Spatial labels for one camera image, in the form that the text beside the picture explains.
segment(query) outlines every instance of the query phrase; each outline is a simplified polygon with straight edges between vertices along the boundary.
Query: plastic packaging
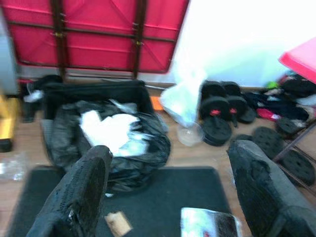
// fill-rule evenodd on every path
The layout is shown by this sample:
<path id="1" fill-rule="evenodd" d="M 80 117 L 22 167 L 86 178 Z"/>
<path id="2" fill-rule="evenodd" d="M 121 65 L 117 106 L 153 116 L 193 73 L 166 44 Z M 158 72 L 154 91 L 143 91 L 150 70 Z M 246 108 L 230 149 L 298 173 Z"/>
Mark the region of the plastic packaging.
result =
<path id="1" fill-rule="evenodd" d="M 123 112 L 125 112 L 127 114 L 133 115 L 133 114 L 137 113 L 137 105 L 135 103 L 121 104 L 113 99 L 110 99 L 109 101 L 111 101 L 116 107 L 118 107 L 120 110 L 122 110 Z"/>
<path id="2" fill-rule="evenodd" d="M 240 221 L 233 215 L 200 208 L 181 209 L 181 237 L 241 237 Z"/>
<path id="3" fill-rule="evenodd" d="M 185 74 L 178 67 L 178 77 L 186 77 L 179 84 L 166 89 L 160 97 L 163 109 L 176 122 L 184 127 L 191 127 L 198 118 L 199 88 L 206 79 L 204 70 L 196 70 Z"/>
<path id="4" fill-rule="evenodd" d="M 23 180 L 27 172 L 27 157 L 19 153 L 12 157 L 3 158 L 0 162 L 0 180 Z"/>

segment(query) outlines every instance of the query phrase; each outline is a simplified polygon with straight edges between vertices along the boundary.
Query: black weight plate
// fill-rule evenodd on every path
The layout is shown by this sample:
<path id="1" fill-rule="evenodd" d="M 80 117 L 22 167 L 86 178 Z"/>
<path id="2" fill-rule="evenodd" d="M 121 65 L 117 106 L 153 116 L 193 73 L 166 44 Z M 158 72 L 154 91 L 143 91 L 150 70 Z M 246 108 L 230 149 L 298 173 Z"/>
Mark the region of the black weight plate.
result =
<path id="1" fill-rule="evenodd" d="M 236 82 L 233 81 L 223 81 L 221 85 L 224 87 L 226 94 L 240 96 L 241 91 L 240 87 Z"/>
<path id="2" fill-rule="evenodd" d="M 228 96 L 226 97 L 230 109 L 235 109 L 236 113 L 235 116 L 236 118 L 239 118 L 242 116 L 246 110 L 247 110 L 247 102 L 245 101 L 244 98 L 240 96 Z"/>
<path id="3" fill-rule="evenodd" d="M 204 137 L 203 141 L 204 141 L 206 144 L 209 144 L 209 145 L 214 146 L 214 147 L 220 147 L 220 146 L 224 145 L 225 142 L 226 142 L 226 141 L 225 141 L 225 142 L 222 142 L 222 143 L 216 143 L 216 142 L 214 142 L 214 141 L 212 141 L 212 140 L 209 140 L 207 137 Z"/>
<path id="4" fill-rule="evenodd" d="M 291 136 L 301 130 L 301 128 L 288 118 L 280 118 L 276 121 L 276 130 L 281 134 Z"/>
<path id="5" fill-rule="evenodd" d="M 237 120 L 238 122 L 249 124 L 249 123 L 254 122 L 256 117 L 257 117 L 257 113 L 248 106 L 246 112 L 242 116 L 240 116 Z"/>
<path id="6" fill-rule="evenodd" d="M 252 141 L 252 136 L 246 135 L 246 134 L 238 134 L 235 137 L 231 139 L 231 143 L 237 140 L 246 140 L 246 141 Z"/>
<path id="7" fill-rule="evenodd" d="M 299 152 L 289 151 L 279 163 L 287 169 L 293 176 L 297 177 L 306 185 L 312 185 L 315 182 L 315 169 L 311 162 Z M 289 177 L 291 182 L 299 185 L 295 180 Z"/>
<path id="8" fill-rule="evenodd" d="M 204 101 L 211 96 L 226 96 L 226 91 L 217 81 L 205 81 L 201 89 L 201 101 Z"/>
<path id="9" fill-rule="evenodd" d="M 282 151 L 284 144 L 282 137 L 267 127 L 258 127 L 255 129 L 252 134 L 252 141 L 257 144 L 270 159 L 273 159 Z"/>
<path id="10" fill-rule="evenodd" d="M 201 119 L 210 117 L 211 111 L 213 110 L 220 111 L 220 114 L 218 115 L 218 117 L 220 118 L 227 119 L 230 117 L 229 103 L 223 97 L 213 96 L 211 98 L 208 98 L 202 101 L 199 108 L 199 114 L 200 114 Z"/>
<path id="11" fill-rule="evenodd" d="M 230 125 L 221 118 L 206 118 L 202 124 L 205 133 L 205 142 L 222 145 L 228 141 L 232 135 Z"/>

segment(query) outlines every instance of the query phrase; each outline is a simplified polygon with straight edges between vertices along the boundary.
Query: metal rod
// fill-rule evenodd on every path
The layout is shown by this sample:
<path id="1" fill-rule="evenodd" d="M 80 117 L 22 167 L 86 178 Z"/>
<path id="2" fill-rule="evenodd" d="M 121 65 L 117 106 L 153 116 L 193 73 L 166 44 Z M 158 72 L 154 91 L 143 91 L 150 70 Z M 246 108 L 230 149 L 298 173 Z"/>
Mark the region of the metal rod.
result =
<path id="1" fill-rule="evenodd" d="M 313 196 L 316 197 L 316 191 L 308 187 L 306 184 L 304 184 L 300 179 L 295 177 L 293 174 L 291 174 L 287 169 L 285 169 L 282 165 L 277 164 L 281 170 L 283 170 L 284 173 L 286 173 L 288 176 L 290 176 L 292 179 L 294 179 L 296 182 L 298 182 L 300 185 L 303 186 L 308 192 L 310 192 Z"/>
<path id="2" fill-rule="evenodd" d="M 120 76 L 120 75 L 74 75 L 74 74 L 67 74 L 69 77 L 72 78 L 99 78 L 99 79 L 111 79 L 111 78 L 115 78 L 115 79 L 132 79 L 132 76 Z"/>
<path id="3" fill-rule="evenodd" d="M 36 27 L 36 28 L 43 28 L 43 29 L 54 29 L 53 26 L 42 25 L 42 24 L 34 24 L 34 23 L 26 23 L 26 22 L 17 22 L 17 21 L 8 21 L 9 25 L 14 26 L 28 26 L 28 27 Z"/>
<path id="4" fill-rule="evenodd" d="M 8 24 L 16 25 L 16 26 L 37 27 L 37 28 L 43 28 L 43 29 L 54 29 L 53 26 L 34 24 L 34 23 L 25 23 L 25 22 L 17 22 L 17 21 L 8 21 Z M 135 35 L 130 35 L 130 34 L 120 34 L 120 33 L 113 33 L 113 32 L 77 29 L 77 28 L 70 28 L 70 27 L 65 27 L 64 31 L 65 32 L 76 32 L 76 33 L 86 33 L 86 34 L 94 34 L 94 35 L 102 35 L 102 36 L 114 36 L 114 37 L 135 39 Z M 169 43 L 176 42 L 174 39 L 157 38 L 157 37 L 151 37 L 151 36 L 144 36 L 143 39 L 153 40 L 153 41 L 161 41 L 161 42 L 169 42 Z"/>
<path id="5" fill-rule="evenodd" d="M 92 69 L 92 70 L 102 70 L 102 71 L 118 71 L 118 72 L 131 72 L 126 68 L 106 68 L 98 66 L 79 66 L 79 65 L 69 65 L 68 68 L 78 68 L 78 69 Z"/>
<path id="6" fill-rule="evenodd" d="M 273 158 L 274 162 L 279 161 L 282 157 L 292 148 L 294 147 L 300 140 L 302 140 L 309 132 L 311 132 L 316 127 L 316 121 L 313 122 L 308 128 L 305 129 L 297 138 L 295 138 L 292 142 L 290 142 L 283 150 Z"/>
<path id="7" fill-rule="evenodd" d="M 58 67 L 57 64 L 50 64 L 50 63 L 37 63 L 37 62 L 30 62 L 26 60 L 20 60 L 21 63 L 30 65 L 30 66 L 39 66 L 39 67 Z M 72 69 L 89 69 L 89 70 L 98 70 L 98 71 L 117 71 L 117 72 L 132 72 L 131 69 L 126 68 L 104 68 L 104 67 L 94 67 L 94 66 L 79 66 L 79 65 L 68 65 L 67 68 Z M 139 71 L 140 73 L 164 73 L 163 71 Z"/>
<path id="8" fill-rule="evenodd" d="M 303 156 L 305 156 L 306 158 L 308 158 L 311 162 L 314 162 L 316 164 L 316 160 L 310 156 L 309 154 L 307 154 L 306 152 L 304 152 L 301 148 L 299 148 L 298 146 L 293 146 L 294 149 L 298 150 Z"/>
<path id="9" fill-rule="evenodd" d="M 64 53 L 64 43 L 63 37 L 64 32 L 61 24 L 61 10 L 58 4 L 59 0 L 50 0 L 50 7 L 52 11 L 52 18 L 54 24 L 54 35 L 56 39 L 56 51 L 57 51 L 57 62 L 59 68 L 59 74 L 63 80 L 65 80 L 66 76 L 66 68 L 65 68 L 65 53 Z"/>
<path id="10" fill-rule="evenodd" d="M 87 33 L 87 34 L 95 34 L 95 35 L 102 35 L 102 36 L 116 36 L 116 37 L 123 37 L 123 38 L 130 38 L 134 39 L 134 35 L 126 35 L 120 33 L 112 33 L 112 32 L 102 32 L 102 31 L 94 31 L 94 30 L 86 30 L 86 29 L 75 29 L 75 28 L 65 28 L 68 32 L 76 32 L 76 33 Z"/>
<path id="11" fill-rule="evenodd" d="M 135 20 L 135 61 L 134 61 L 134 69 L 133 76 L 134 79 L 137 79 L 140 57 L 141 57 L 141 48 L 143 44 L 143 30 L 144 23 L 146 17 L 146 9 L 147 9 L 147 0 L 138 0 L 137 1 L 137 9 L 136 9 L 136 20 Z"/>
<path id="12" fill-rule="evenodd" d="M 151 89 L 156 89 L 156 90 L 166 90 L 167 88 L 164 87 L 159 87 L 159 86 L 154 86 L 154 85 L 145 85 L 145 87 L 151 88 Z"/>
<path id="13" fill-rule="evenodd" d="M 30 62 L 26 60 L 20 60 L 20 62 L 26 65 L 30 65 L 30 66 L 54 67 L 54 68 L 58 67 L 57 64 L 50 64 L 50 63 L 36 63 L 36 62 Z"/>

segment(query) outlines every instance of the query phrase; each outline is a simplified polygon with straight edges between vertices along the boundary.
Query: clear plastic bag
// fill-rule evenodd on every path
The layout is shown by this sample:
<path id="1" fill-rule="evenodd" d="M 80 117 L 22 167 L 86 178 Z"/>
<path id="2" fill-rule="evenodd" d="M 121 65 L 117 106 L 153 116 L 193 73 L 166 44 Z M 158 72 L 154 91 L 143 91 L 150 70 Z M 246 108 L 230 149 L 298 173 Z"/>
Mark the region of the clear plastic bag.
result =
<path id="1" fill-rule="evenodd" d="M 183 72 L 179 72 L 178 77 L 186 78 L 165 90 L 160 103 L 176 122 L 191 127 L 198 118 L 199 88 L 206 79 L 206 73 L 204 70 L 195 70 L 184 76 Z"/>
<path id="2" fill-rule="evenodd" d="M 25 153 L 7 157 L 0 162 L 0 180 L 21 181 L 28 169 Z"/>

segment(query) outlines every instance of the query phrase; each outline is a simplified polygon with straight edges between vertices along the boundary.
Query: green object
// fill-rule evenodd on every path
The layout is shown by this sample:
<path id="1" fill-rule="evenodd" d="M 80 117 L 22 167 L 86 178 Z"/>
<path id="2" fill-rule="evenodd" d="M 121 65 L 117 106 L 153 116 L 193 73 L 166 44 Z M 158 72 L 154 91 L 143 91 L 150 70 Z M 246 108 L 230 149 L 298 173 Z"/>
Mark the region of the green object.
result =
<path id="1" fill-rule="evenodd" d="M 271 81 L 267 84 L 267 89 L 271 90 L 275 88 L 278 88 L 278 83 L 276 81 Z"/>

